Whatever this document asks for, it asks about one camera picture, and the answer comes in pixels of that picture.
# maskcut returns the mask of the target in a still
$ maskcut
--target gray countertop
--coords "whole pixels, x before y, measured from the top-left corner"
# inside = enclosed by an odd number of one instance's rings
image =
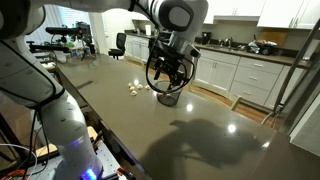
[[[147,36],[147,35],[136,34],[136,33],[126,33],[126,34],[136,36],[136,37],[142,37],[142,38],[146,38],[146,39],[155,37],[155,36]],[[290,66],[293,63],[293,61],[295,60],[295,58],[286,57],[286,56],[265,56],[265,55],[260,55],[260,54],[248,53],[245,51],[229,51],[227,49],[210,48],[208,46],[201,45],[201,44],[194,44],[194,46],[200,49],[200,53],[201,53],[201,49],[205,49],[205,50],[209,50],[209,51],[237,55],[237,56],[241,56],[241,57],[254,58],[254,59],[258,59],[258,60],[262,60],[262,61],[268,61],[268,62],[283,64],[283,65],[288,65],[288,66]],[[306,69],[310,65],[311,65],[310,61],[300,61],[298,64],[298,67]]]
[[[154,179],[250,179],[277,134],[187,91],[171,108],[152,90],[131,96],[128,83],[146,85],[144,71],[108,56],[59,69],[75,87],[93,81],[78,92]]]

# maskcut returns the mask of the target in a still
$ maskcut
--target blue light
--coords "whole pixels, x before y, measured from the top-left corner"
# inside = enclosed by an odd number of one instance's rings
[[[96,180],[97,176],[94,174],[91,168],[87,169],[85,173],[81,176],[83,180]]]

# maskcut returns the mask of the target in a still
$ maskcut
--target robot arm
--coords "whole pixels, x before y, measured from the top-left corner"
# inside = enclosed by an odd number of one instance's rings
[[[191,79],[186,78],[187,70],[181,72],[181,65],[185,60],[189,62],[200,56],[191,42],[204,21],[208,3],[206,0],[149,1],[0,1],[0,90],[16,103],[36,109],[42,117],[43,130],[50,142],[57,146],[63,159],[53,173],[53,179],[79,179],[88,170],[99,177],[103,167],[91,146],[77,102],[29,52],[24,36],[43,23],[44,4],[87,12],[104,12],[113,8],[140,12],[158,26],[173,31],[169,44],[156,42],[153,50],[161,55],[157,57],[157,72],[168,74],[172,87],[181,88],[181,84],[185,85]],[[177,90],[172,87],[158,90]]]

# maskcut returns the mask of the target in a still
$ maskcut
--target drawer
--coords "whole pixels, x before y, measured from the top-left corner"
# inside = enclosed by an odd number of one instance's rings
[[[239,66],[234,80],[271,91],[278,75]]]
[[[200,54],[202,57],[206,57],[209,59],[221,61],[224,63],[234,64],[234,65],[238,65],[239,60],[240,60],[240,56],[218,53],[218,52],[214,52],[214,51],[207,51],[207,50],[203,50],[203,49],[200,50]]]
[[[243,99],[246,99],[248,101],[262,106],[266,102],[270,93],[269,91],[259,89],[237,81],[233,81],[230,92],[234,95],[241,96]]]
[[[246,57],[241,57],[239,65],[273,74],[280,74],[280,71],[283,68],[283,65],[280,64],[260,61]]]

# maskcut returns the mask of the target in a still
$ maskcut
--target faucet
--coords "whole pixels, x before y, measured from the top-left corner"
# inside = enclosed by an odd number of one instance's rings
[[[229,48],[231,48],[231,46],[232,46],[232,41],[233,41],[232,37],[227,38],[227,39],[224,41],[224,45],[225,45],[225,46],[228,46]]]

